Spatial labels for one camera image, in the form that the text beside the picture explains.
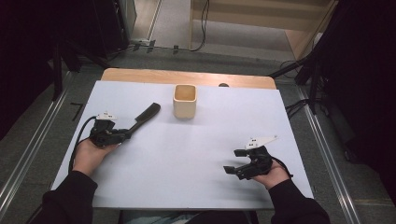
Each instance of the white board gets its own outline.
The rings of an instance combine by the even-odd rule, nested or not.
[[[109,154],[92,176],[99,185],[94,207],[273,208],[263,185],[226,175],[223,166],[249,163],[233,151],[243,149],[251,137],[274,135],[278,139],[266,145],[269,153],[287,164],[302,194],[313,197],[279,91],[197,86],[196,115],[180,120],[173,115],[174,86],[97,81],[52,188],[67,176],[78,132],[89,117],[107,111],[118,117],[116,129],[129,129],[155,102],[162,107],[159,114]]]

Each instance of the wooden table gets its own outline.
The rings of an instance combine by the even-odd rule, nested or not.
[[[294,57],[302,58],[326,28],[337,0],[210,0],[207,20],[286,30]],[[206,0],[191,0],[192,21],[200,20]]]
[[[218,86],[221,83],[226,83],[230,87],[263,88],[276,90],[275,82],[271,77],[254,77],[149,69],[108,68],[103,73],[102,80],[164,84],[193,84],[205,86]]]

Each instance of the human hand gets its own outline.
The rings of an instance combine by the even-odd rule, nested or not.
[[[267,189],[274,187],[275,185],[290,179],[285,169],[277,162],[273,161],[271,170],[267,175],[256,175],[253,177],[259,183],[264,184]]]
[[[100,165],[103,158],[118,145],[106,147],[96,146],[91,139],[87,138],[80,142],[77,146],[77,154],[73,170],[80,171],[85,175],[91,175],[93,171]]]

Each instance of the cable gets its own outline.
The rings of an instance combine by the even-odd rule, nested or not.
[[[116,59],[117,57],[119,57],[119,55],[121,54],[121,52],[116,52],[116,53],[114,53],[115,55],[112,57],[112,58],[110,58],[110,59],[108,59],[106,62],[107,63],[109,63],[109,62],[111,62],[111,61],[113,61],[114,59]]]
[[[295,63],[295,62],[296,62],[296,61],[294,61],[294,60],[285,61],[285,62],[283,62],[283,63],[279,66],[279,69],[282,68],[282,66],[283,66],[284,63]],[[286,78],[293,78],[293,77],[288,77],[288,76],[286,76],[286,73],[283,74],[283,76],[286,77]]]
[[[35,216],[37,216],[37,214],[41,211],[41,209],[43,208],[43,204],[40,204],[37,209],[33,212],[33,214],[29,217],[29,219],[27,219],[26,224],[29,224],[33,221],[33,218],[35,218]]]
[[[320,98],[315,99],[315,103],[321,103],[322,100]],[[288,118],[291,119],[295,114],[297,114],[305,105],[309,105],[311,100],[303,99],[298,101],[293,105],[285,106],[286,112],[288,114]]]
[[[122,50],[122,51],[119,51],[119,53],[122,53],[122,52],[127,51],[127,50],[130,50],[130,49],[134,49],[135,46],[136,46],[136,45],[131,45],[131,47],[129,47],[129,48],[127,48],[127,49],[124,49],[124,50]],[[155,46],[151,47],[151,46],[142,46],[142,45],[139,46],[139,48],[147,48],[147,49],[171,49],[171,50],[175,50],[175,49],[168,48],[168,47],[155,47]],[[177,50],[180,50],[180,51],[191,51],[190,49],[177,49]]]
[[[79,131],[78,137],[77,137],[77,139],[76,139],[75,146],[74,146],[74,148],[73,148],[72,155],[71,155],[71,157],[70,157],[69,170],[68,170],[69,174],[70,174],[70,172],[72,172],[72,170],[73,170],[74,159],[75,159],[75,157],[76,157],[77,146],[78,146],[78,144],[79,144],[79,138],[81,137],[82,132],[83,132],[84,129],[85,129],[85,126],[87,126],[88,122],[90,122],[92,119],[96,119],[96,116],[93,116],[93,117],[90,117],[89,119],[87,119],[87,120],[85,121],[85,123],[82,125],[81,130]]]
[[[205,45],[205,42],[206,42],[206,22],[207,22],[207,15],[208,14],[209,14],[209,0],[206,1],[205,6],[204,6],[204,10],[202,11],[202,15],[201,15],[201,29],[202,29],[202,35],[203,35],[201,45],[197,49],[192,49],[191,51],[200,50]]]

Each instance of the metal rail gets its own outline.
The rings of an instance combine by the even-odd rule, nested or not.
[[[30,140],[29,145],[24,150],[20,160],[18,161],[16,167],[14,168],[14,171],[11,173],[11,176],[8,178],[6,184],[1,188],[0,222],[5,216],[6,211],[9,205],[11,204],[12,199],[14,198],[18,188],[20,187],[22,180],[24,179],[26,173],[28,172],[30,165],[35,159],[35,154],[40,149],[40,146],[44,138],[46,137],[52,122],[54,121],[56,115],[58,114],[58,111],[61,108],[61,105],[64,102],[64,98],[68,92],[70,83],[72,83],[74,78],[75,78],[75,74],[71,72],[67,72],[66,75],[64,76],[64,91],[61,93],[57,101],[54,101],[50,104],[46,115],[38,125],[35,134]]]
[[[301,99],[308,98],[305,90],[301,87],[298,87],[298,92]],[[306,116],[308,117],[309,124],[311,125],[314,136],[318,142],[320,154],[322,155],[324,163],[326,164],[326,168],[329,172],[332,185],[334,186],[335,193],[337,194],[338,202],[340,203],[344,215],[346,216],[346,221],[349,224],[360,224],[361,220],[359,219],[358,212],[356,211],[355,205],[352,202],[352,199],[347,190],[347,186],[334,161],[332,152],[329,148],[329,145],[327,144],[326,137],[324,136],[323,131],[320,128],[318,118],[312,113],[308,105],[304,107],[304,110]]]

